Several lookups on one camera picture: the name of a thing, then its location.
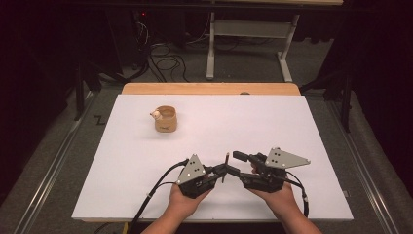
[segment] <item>dark background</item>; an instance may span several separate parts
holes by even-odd
[[[409,174],[413,164],[413,103],[410,95],[413,33],[412,18],[409,17],[412,4],[401,0],[356,0],[352,7],[377,11],[374,14],[350,14],[346,18],[329,13],[302,15],[294,40],[310,37],[317,43],[335,38],[320,77],[338,69],[345,60],[352,61],[349,74],[353,77],[353,90],[386,155],[413,194]],[[160,20],[159,14],[164,13],[154,13],[147,19],[149,25],[178,46],[184,45],[185,35],[182,33],[185,31],[196,36],[204,30],[205,25],[199,22],[205,21],[205,14],[173,12],[168,14],[169,20]],[[273,16],[246,17],[264,19]],[[82,54],[83,59],[94,60],[113,71],[119,69],[122,62],[127,62],[119,56],[123,49],[114,43],[119,38],[113,38],[110,33],[113,25],[109,18],[110,14],[103,11],[68,15],[45,0],[35,4],[2,2],[1,202],[48,126],[66,107],[66,97],[74,87],[77,56]]]

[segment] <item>hand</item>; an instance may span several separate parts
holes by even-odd
[[[252,172],[257,173],[256,167],[251,164]],[[285,182],[281,190],[273,193],[248,189],[262,198],[282,223],[288,234],[320,234],[319,229],[310,222],[300,211],[292,193],[291,184]]]
[[[252,172],[257,173],[255,165],[251,164]],[[285,216],[300,213],[297,203],[292,192],[291,184],[285,182],[281,190],[273,193],[248,189],[258,197],[262,198],[273,211],[278,219],[283,219]]]
[[[195,199],[186,197],[180,191],[178,185],[174,184],[170,189],[169,203],[165,210],[166,213],[178,215],[182,220],[192,215],[200,205],[201,201],[209,194],[211,190],[201,194]]]
[[[201,194],[196,199],[185,197],[178,185],[170,189],[169,203],[164,213],[152,222],[142,234],[172,234],[175,233],[180,223],[195,212],[201,201],[209,194],[210,190]]]

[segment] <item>metal frame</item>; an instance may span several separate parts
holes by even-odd
[[[291,22],[215,20],[215,13],[210,13],[206,79],[209,81],[213,80],[215,68],[215,36],[221,35],[285,39],[283,50],[277,52],[277,59],[282,70],[283,80],[285,82],[292,82],[291,74],[286,63],[286,55],[288,54],[299,18],[300,15],[294,15]]]

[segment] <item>triangular gripper plate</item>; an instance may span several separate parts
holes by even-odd
[[[204,166],[196,154],[193,154],[178,178],[177,184],[188,182],[206,173]]]

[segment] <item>small white object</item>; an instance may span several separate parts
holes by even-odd
[[[156,119],[156,120],[162,120],[162,115],[161,112],[159,112],[158,109],[154,110],[153,112],[150,113],[150,115]]]

